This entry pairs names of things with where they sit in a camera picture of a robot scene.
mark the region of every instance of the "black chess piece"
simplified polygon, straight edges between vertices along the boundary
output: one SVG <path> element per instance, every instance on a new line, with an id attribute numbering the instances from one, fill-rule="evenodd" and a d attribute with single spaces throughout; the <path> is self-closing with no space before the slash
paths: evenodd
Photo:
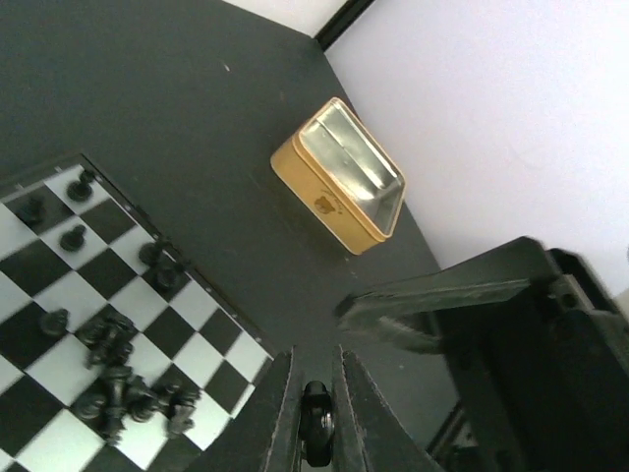
<path id="1" fill-rule="evenodd" d="M 129 408 L 129 414 L 134 421 L 138 423 L 146 423 L 153 415 L 159 411 L 159 400 L 155 397 L 145 396 L 132 403 Z"/>
<path id="2" fill-rule="evenodd" d="M 196 404 L 199 399 L 200 391 L 198 389 L 186 389 L 179 392 L 176 404 L 172 408 L 173 414 L 166 428 L 169 439 L 175 439 L 195 426 L 191 416 L 197 410 Z"/>
<path id="3" fill-rule="evenodd" d="M 105 423 L 102 434 L 110 445 L 115 445 L 120 441 L 120 435 L 125 429 L 122 423 L 122 418 L 127 412 L 124 405 L 124 392 L 131 373 L 132 369 L 129 366 L 114 366 L 108 367 L 100 375 L 107 387 L 109 400 L 104 411 Z"/>
<path id="4" fill-rule="evenodd" d="M 134 345 L 128 341 L 123 340 L 117 342 L 109 351 L 105 364 L 108 366 L 124 366 L 129 362 L 131 354 L 134 352 Z"/>
<path id="5" fill-rule="evenodd" d="M 73 410 L 82 420 L 93 420 L 102 413 L 107 397 L 102 393 L 85 393 L 79 397 Z"/>
<path id="6" fill-rule="evenodd" d="M 170 415 L 170 403 L 180 389 L 181 382 L 177 379 L 170 383 L 160 385 L 155 389 L 155 393 L 157 393 L 157 401 L 159 402 L 159 409 L 166 416 Z"/>
<path id="7" fill-rule="evenodd" d="M 159 237 L 157 241 L 152 243 L 146 243 L 140 248 L 140 252 L 138 253 L 138 257 L 140 261 L 145 263 L 147 266 L 156 266 L 161 259 L 164 250 L 170 246 L 170 240 L 168 238 Z"/>
<path id="8" fill-rule="evenodd" d="M 157 398 L 157 395 L 144 382 L 144 377 L 134 376 L 127 383 L 125 391 L 125 404 L 136 403 L 145 397 Z"/>
<path id="9" fill-rule="evenodd" d="M 105 319 L 102 316 L 95 316 L 77 330 L 76 337 L 87 347 L 91 347 L 102 338 L 106 329 Z"/>
<path id="10" fill-rule="evenodd" d="M 68 310 L 63 308 L 54 312 L 44 313 L 39 319 L 39 328 L 47 336 L 61 337 L 66 333 L 69 318 Z"/>
<path id="11" fill-rule="evenodd" d="M 96 174 L 92 170 L 84 170 L 79 176 L 79 180 L 68 185 L 66 194 L 70 200 L 74 202 L 86 202 L 93 194 L 91 183 L 96 178 Z"/>
<path id="12" fill-rule="evenodd" d="M 35 226 L 43 221 L 46 216 L 43 197 L 41 195 L 31 195 L 24 206 L 17 211 L 16 216 L 28 227 Z"/>
<path id="13" fill-rule="evenodd" d="M 153 288 L 161 293 L 168 293 L 177 286 L 182 274 L 190 265 L 189 261 L 171 263 L 169 261 L 158 265 L 153 276 Z"/>
<path id="14" fill-rule="evenodd" d="M 75 253 L 86 243 L 86 227 L 78 224 L 70 231 L 63 233 L 59 240 L 59 245 L 65 251 Z"/>

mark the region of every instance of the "dark gray table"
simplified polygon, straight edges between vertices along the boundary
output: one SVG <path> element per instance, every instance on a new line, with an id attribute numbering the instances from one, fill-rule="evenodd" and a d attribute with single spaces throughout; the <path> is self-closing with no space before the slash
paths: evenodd
<path id="1" fill-rule="evenodd" d="M 0 177 L 84 149 L 279 349 L 329 382 L 355 349 L 426 443 L 455 395 L 444 363 L 356 339 L 348 292 L 437 269 L 404 207 L 394 236 L 347 253 L 272 173 L 272 153 L 331 96 L 312 39 L 216 0 L 0 3 Z"/>

